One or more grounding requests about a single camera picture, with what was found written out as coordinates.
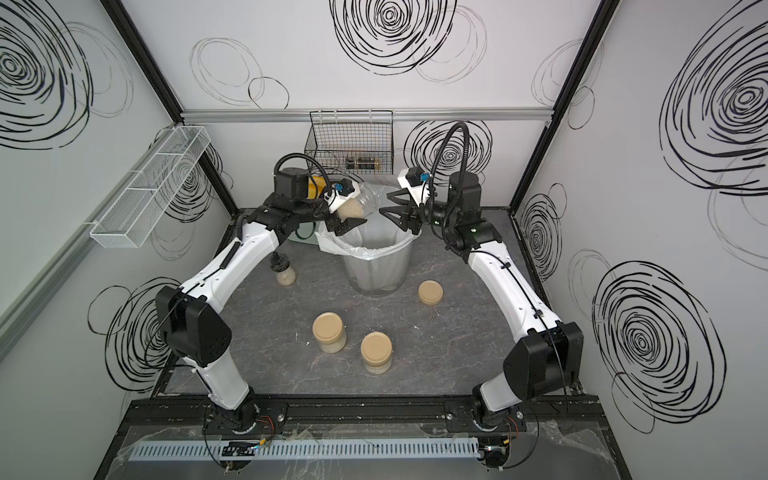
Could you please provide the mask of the glass rice jar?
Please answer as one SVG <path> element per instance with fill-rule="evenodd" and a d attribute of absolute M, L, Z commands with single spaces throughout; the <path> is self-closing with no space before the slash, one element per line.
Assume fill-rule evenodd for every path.
<path fill-rule="evenodd" d="M 334 200 L 333 212 L 341 220 L 365 219 L 375 213 L 379 206 L 379 195 L 372 186 L 352 182 L 352 191 L 346 196 L 339 194 Z"/>

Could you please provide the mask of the beige jar lid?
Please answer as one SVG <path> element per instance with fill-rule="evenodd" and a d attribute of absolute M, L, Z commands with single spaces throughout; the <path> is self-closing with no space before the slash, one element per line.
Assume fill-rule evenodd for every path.
<path fill-rule="evenodd" d="M 442 285 L 435 280 L 423 281 L 417 290 L 419 300 L 428 306 L 438 305 L 444 297 Z"/>

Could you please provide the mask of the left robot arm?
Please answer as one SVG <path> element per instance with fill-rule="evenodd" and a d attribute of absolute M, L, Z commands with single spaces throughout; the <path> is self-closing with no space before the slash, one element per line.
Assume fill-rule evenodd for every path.
<path fill-rule="evenodd" d="M 227 301 L 301 224 L 323 222 L 344 235 L 366 221 L 358 209 L 360 183 L 327 179 L 318 195 L 310 197 L 310 178 L 306 169 L 276 171 L 273 192 L 245 217 L 224 250 L 191 279 L 162 288 L 155 298 L 162 340 L 192 368 L 214 412 L 236 434 L 252 431 L 260 413 L 231 355 L 232 331 L 221 317 Z"/>

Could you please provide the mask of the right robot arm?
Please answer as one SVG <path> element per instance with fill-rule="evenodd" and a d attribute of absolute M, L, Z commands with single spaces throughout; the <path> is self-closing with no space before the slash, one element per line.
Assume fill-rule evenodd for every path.
<path fill-rule="evenodd" d="M 513 335 L 501 373 L 473 390 L 478 426 L 490 430 L 522 402 L 568 391 L 579 379 L 583 332 L 576 323 L 563 322 L 514 264 L 502 235 L 482 213 L 477 175 L 453 173 L 444 201 L 420 167 L 403 169 L 397 181 L 398 190 L 387 196 L 393 204 L 381 214 L 405 232 L 431 228 L 483 281 Z"/>

